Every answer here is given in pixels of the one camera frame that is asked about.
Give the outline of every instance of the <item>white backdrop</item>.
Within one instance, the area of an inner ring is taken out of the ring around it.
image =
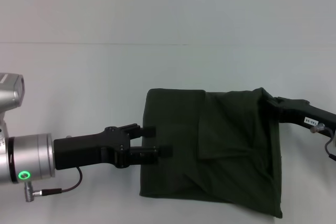
[[[0,0],[0,72],[21,73],[11,135],[54,138],[142,123],[150,88],[251,90],[336,113],[333,0]],[[76,190],[28,204],[0,187],[1,223],[328,223],[336,163],[328,140],[280,126],[283,219],[228,204],[139,196],[140,170],[83,168]],[[69,187],[75,169],[36,188]]]

